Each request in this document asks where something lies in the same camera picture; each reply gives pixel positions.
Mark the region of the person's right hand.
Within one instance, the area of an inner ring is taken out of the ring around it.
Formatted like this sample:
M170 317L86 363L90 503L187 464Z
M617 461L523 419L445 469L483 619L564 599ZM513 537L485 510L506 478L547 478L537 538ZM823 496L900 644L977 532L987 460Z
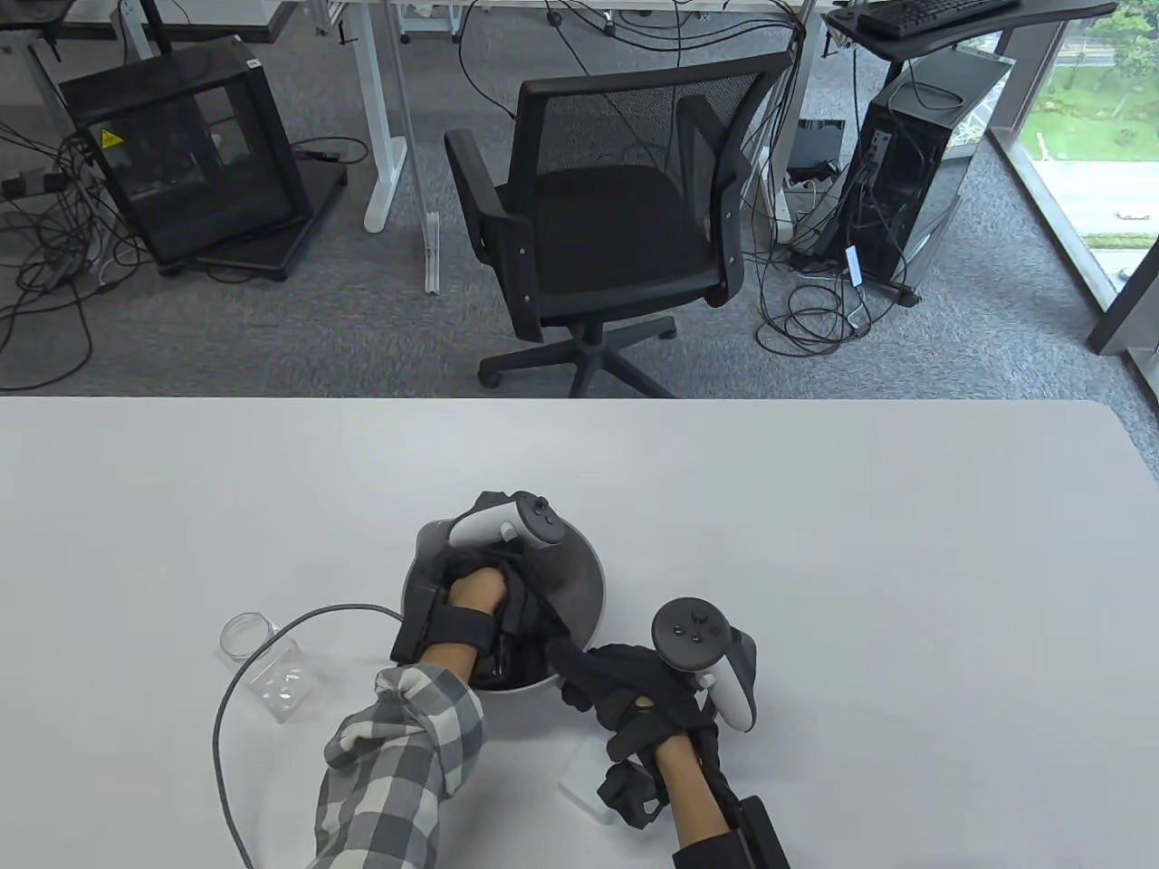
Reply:
M646 647L604 645L584 651L569 640L546 645L546 657L561 678L561 696L576 711L595 711L612 733L608 757L620 762L637 757L656 768L663 742L686 736L698 758L717 769L719 729L698 700L692 678L666 666Z

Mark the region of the person's left hand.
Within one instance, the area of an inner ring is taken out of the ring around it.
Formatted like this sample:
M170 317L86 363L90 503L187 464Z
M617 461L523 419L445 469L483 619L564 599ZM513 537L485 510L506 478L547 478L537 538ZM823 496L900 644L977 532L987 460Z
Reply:
M455 583L479 568L495 568L505 593L491 616L464 611L450 601ZM427 625L427 647L471 645L476 651L471 685L476 691L522 691L551 674L548 642L570 637L551 603L539 569L522 543L447 547L430 565L427 579L437 591Z

